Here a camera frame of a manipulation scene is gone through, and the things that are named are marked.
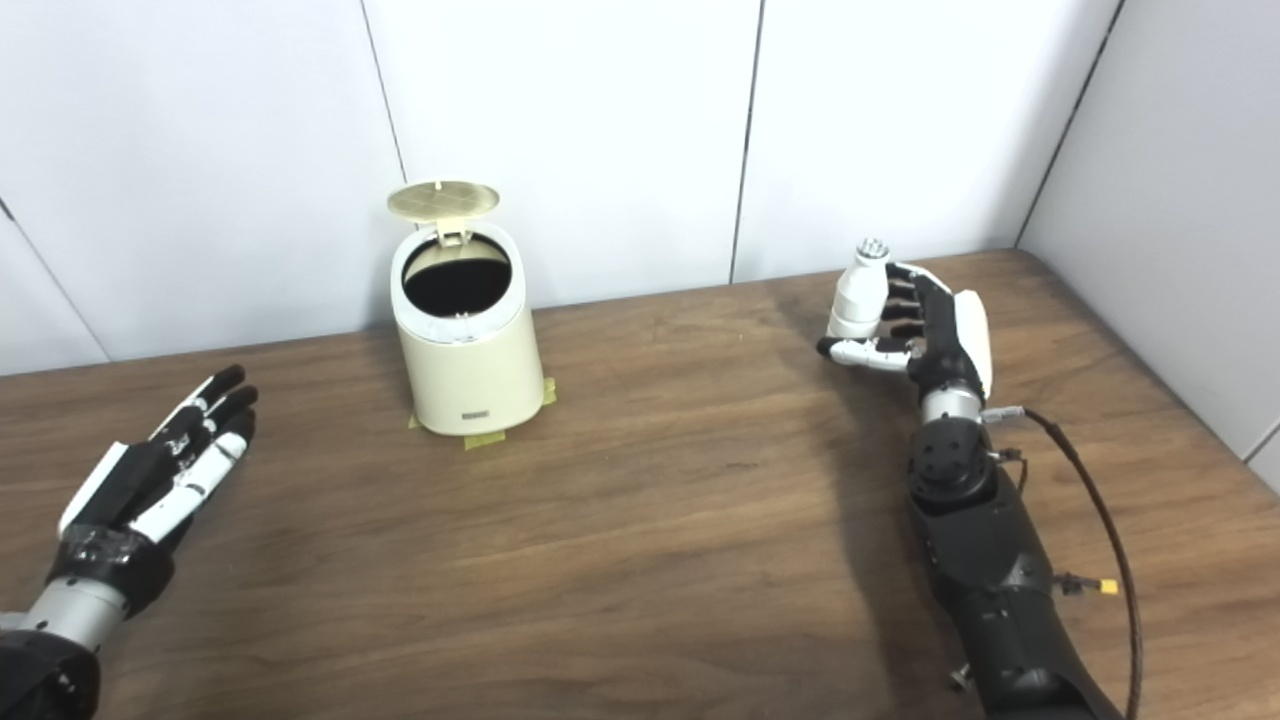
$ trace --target robotic hand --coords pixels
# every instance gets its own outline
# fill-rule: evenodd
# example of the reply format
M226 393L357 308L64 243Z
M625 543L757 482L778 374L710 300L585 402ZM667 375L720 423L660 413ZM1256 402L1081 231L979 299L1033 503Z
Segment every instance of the robotic hand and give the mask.
M887 337L877 337L883 331ZM933 596L969 660L957 678L977 688L987 717L1119 720L1057 616L1053 569L983 428L1024 411L984 410L991 346L978 295L952 293L923 268L890 263L888 249L867 240L840 279L827 333L822 355L906 373L919 387L923 425L906 465L909 512Z
M253 438L257 389L243 380L239 365L210 377L150 438L111 445L88 474L58 523L44 593L0 635L0 717L97 710L99 648L164 592L193 514Z

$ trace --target small white bottle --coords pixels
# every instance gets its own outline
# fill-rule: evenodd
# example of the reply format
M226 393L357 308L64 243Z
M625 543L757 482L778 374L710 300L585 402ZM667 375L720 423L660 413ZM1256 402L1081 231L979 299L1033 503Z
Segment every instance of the small white bottle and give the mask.
M865 340L876 334L881 313L888 300L888 246L868 237L858 245L854 264L836 283L836 300L831 305L828 337Z

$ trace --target open lid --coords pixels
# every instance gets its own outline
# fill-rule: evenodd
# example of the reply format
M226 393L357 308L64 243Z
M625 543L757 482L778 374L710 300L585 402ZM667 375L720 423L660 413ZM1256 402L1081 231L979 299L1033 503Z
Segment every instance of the open lid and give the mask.
M411 223L435 223L440 232L461 232L462 220L498 206L498 191L465 181L404 186L387 197L387 208Z

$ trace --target wooden table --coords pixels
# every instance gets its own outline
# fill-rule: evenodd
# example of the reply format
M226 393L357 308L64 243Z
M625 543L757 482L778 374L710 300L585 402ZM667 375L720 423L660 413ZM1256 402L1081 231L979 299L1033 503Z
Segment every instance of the wooden table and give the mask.
M993 402L1060 421L1115 511L1144 716L1280 716L1276 497L1029 255L927 265L986 299ZM40 592L106 445L238 361L257 439L104 650L101 717L979 717L906 539L914 388L813 351L833 283L538 313L559 402L466 452L406 428L388 331L5 378L0 605ZM995 437L1057 569L1114 575L1050 441ZM1123 601L1059 606L1123 705Z

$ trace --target black forearm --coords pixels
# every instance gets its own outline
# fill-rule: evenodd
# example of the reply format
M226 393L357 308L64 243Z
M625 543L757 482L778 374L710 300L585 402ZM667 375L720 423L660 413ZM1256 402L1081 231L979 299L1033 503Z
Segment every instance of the black forearm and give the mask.
M1018 489L972 430L954 419L922 428L913 465L954 468L965 457L966 466L946 477L913 468L909 487L934 597L960 634L983 707L992 719L1119 720L1057 616L1053 570ZM946 452L948 437L959 450ZM941 442L946 448L934 447Z

